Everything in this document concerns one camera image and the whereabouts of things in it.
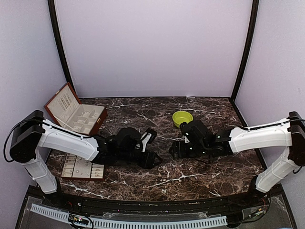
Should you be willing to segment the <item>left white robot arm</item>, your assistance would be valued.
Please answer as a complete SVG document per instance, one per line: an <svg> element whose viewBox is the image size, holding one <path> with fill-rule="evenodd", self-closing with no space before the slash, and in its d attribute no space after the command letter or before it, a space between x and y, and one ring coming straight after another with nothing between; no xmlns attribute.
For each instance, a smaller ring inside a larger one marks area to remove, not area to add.
<svg viewBox="0 0 305 229"><path fill-rule="evenodd" d="M44 118L40 110L18 122L9 132L3 149L4 160L24 166L49 201L57 208L67 204L67 197L41 158L39 148L50 148L81 157L99 165L113 165L117 161L136 163L144 169L152 169L162 163L162 158L149 151L147 145L157 133L148 128L144 134L136 129L122 128L117 134L104 137L76 133Z"/></svg>

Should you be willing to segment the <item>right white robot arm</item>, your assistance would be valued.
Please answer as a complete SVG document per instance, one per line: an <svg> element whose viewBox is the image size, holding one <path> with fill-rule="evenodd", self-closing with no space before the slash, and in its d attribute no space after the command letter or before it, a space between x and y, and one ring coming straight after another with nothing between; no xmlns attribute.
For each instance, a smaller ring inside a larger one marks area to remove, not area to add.
<svg viewBox="0 0 305 229"><path fill-rule="evenodd" d="M212 133L202 121L182 123L184 140L169 149L174 158L228 156L245 150L283 146L283 153L264 172L252 179L243 203L253 207L262 195L298 167L305 165L305 121L298 112L265 125L235 127Z"/></svg>

